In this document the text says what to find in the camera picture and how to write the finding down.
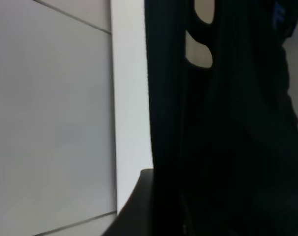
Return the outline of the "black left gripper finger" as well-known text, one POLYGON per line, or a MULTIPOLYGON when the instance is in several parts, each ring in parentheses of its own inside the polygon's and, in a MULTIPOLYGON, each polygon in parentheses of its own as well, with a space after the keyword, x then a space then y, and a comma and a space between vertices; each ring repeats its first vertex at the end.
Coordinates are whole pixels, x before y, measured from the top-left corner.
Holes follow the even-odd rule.
POLYGON ((143 169, 132 194, 104 236, 184 236, 179 197, 158 183, 154 169, 143 169))

